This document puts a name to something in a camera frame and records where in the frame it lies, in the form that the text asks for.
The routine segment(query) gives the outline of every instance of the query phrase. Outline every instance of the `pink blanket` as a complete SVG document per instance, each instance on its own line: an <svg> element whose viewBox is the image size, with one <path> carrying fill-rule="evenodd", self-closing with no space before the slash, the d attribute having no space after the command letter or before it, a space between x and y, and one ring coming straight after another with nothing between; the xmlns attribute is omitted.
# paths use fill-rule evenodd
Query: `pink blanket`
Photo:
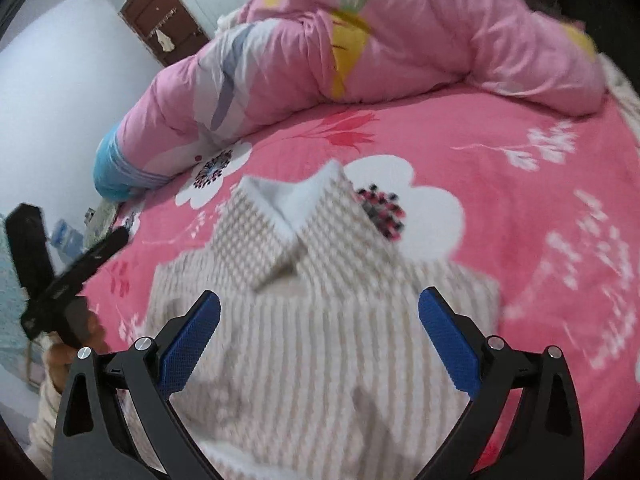
<svg viewBox="0 0 640 480"><path fill-rule="evenodd" d="M590 39L523 0L251 0L231 25L163 70L104 139L98 192L159 187L323 102L386 102L465 80L580 116L604 92Z"/></svg>
<svg viewBox="0 0 640 480"><path fill-rule="evenodd" d="M86 288L109 343L140 335L156 265L210 239L243 174L296 182L330 158L355 187L398 195L404 230L390 243L408 257L453 257L499 280L512 346L562 348L590 475L640 405L640 168L610 98L576 120L461 84L316 107L242 139L126 206L132 242Z"/></svg>

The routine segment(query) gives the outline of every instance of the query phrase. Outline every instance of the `door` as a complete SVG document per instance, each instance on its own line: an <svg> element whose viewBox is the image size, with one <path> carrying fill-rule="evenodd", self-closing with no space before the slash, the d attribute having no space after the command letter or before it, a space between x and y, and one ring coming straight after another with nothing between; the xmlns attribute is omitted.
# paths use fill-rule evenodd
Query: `door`
<svg viewBox="0 0 640 480"><path fill-rule="evenodd" d="M127 0L120 14L164 66L209 41L180 0Z"/></svg>

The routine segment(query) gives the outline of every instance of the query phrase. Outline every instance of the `metal screw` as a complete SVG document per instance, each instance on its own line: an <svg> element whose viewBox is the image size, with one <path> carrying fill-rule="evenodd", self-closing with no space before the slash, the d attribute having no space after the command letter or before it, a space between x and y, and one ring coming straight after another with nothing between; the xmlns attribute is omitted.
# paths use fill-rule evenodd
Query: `metal screw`
<svg viewBox="0 0 640 480"><path fill-rule="evenodd" d="M502 350L504 348L504 339L497 335L492 335L487 342L489 343L489 348L494 350Z"/></svg>
<svg viewBox="0 0 640 480"><path fill-rule="evenodd" d="M547 349L547 352L553 359L559 359L562 357L562 350L559 349L557 346L550 346Z"/></svg>
<svg viewBox="0 0 640 480"><path fill-rule="evenodd" d="M78 357L81 359L87 359L91 355L91 349L88 346L83 346L78 350Z"/></svg>
<svg viewBox="0 0 640 480"><path fill-rule="evenodd" d="M151 346L151 338L150 337L141 337L136 341L136 350L145 351L147 348Z"/></svg>

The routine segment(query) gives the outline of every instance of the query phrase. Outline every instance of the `comforter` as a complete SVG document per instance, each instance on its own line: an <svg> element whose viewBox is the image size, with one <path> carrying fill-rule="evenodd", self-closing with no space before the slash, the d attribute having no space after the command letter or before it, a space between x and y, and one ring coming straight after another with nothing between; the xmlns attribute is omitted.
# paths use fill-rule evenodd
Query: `comforter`
<svg viewBox="0 0 640 480"><path fill-rule="evenodd" d="M604 94L588 36L523 0L250 0L105 136L95 185L125 200L294 111L460 80L570 116Z"/></svg>

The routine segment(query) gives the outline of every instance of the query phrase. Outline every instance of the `striped sweater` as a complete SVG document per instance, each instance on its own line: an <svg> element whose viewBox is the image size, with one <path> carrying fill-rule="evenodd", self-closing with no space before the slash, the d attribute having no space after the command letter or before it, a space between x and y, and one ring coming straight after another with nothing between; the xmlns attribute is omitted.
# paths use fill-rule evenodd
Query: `striped sweater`
<svg viewBox="0 0 640 480"><path fill-rule="evenodd" d="M495 331L495 283L403 258L330 162L298 184L244 177L210 243L156 270L143 331L219 295L220 324L171 403L225 479L409 480L468 401L418 319L430 285ZM124 410L161 468L128 398Z"/></svg>

